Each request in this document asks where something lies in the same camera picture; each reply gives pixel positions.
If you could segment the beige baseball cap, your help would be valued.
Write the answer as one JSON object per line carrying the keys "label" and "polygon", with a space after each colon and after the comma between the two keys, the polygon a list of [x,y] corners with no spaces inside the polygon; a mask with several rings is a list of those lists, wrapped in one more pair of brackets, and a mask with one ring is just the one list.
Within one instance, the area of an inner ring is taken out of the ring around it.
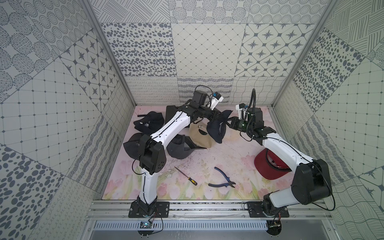
{"label": "beige baseball cap", "polygon": [[215,145],[215,140],[208,134],[207,124],[190,124],[189,137],[193,143],[201,148],[209,149]]}

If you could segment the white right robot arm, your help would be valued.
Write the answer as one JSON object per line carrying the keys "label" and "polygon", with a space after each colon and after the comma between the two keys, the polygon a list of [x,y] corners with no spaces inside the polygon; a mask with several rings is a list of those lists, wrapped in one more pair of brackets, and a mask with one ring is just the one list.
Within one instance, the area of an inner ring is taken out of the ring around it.
{"label": "white right robot arm", "polygon": [[270,180],[287,173],[294,174],[289,187],[264,196],[265,215],[273,216],[281,208],[314,204],[318,200],[333,196],[329,166],[324,160],[315,160],[303,154],[274,129],[266,127],[260,108],[239,104],[236,109],[239,115],[229,118],[228,126],[247,134],[251,140],[257,141],[265,148],[255,161],[259,173]]}

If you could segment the navy baseball cap metal buckle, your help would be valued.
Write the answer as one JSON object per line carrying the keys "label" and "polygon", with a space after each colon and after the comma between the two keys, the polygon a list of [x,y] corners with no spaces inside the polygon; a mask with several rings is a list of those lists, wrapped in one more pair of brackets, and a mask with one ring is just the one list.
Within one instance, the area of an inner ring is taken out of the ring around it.
{"label": "navy baseball cap metal buckle", "polygon": [[164,123],[165,119],[162,113],[157,113],[151,111],[145,115],[138,115],[140,120],[134,121],[135,129],[146,135],[152,135],[153,133],[160,130]]}

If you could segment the dark red baseball cap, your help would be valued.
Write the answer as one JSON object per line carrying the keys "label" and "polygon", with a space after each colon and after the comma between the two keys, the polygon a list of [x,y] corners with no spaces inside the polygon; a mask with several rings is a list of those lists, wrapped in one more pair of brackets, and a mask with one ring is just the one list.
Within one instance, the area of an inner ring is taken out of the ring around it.
{"label": "dark red baseball cap", "polygon": [[255,157],[254,165],[267,180],[276,180],[292,171],[287,164],[267,148]]}

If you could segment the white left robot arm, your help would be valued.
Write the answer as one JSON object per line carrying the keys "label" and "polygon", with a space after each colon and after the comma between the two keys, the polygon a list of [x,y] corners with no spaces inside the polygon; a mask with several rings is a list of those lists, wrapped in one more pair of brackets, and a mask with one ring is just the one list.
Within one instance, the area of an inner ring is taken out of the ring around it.
{"label": "white left robot arm", "polygon": [[222,116],[216,106],[224,100],[224,97],[220,93],[214,92],[209,100],[209,105],[206,106],[207,97],[207,93],[195,90],[193,98],[177,107],[175,115],[162,128],[150,136],[141,137],[139,161],[144,175],[137,203],[146,215],[150,215],[155,210],[158,173],[167,162],[166,148],[171,140],[181,130],[198,119],[206,118],[213,121]]}

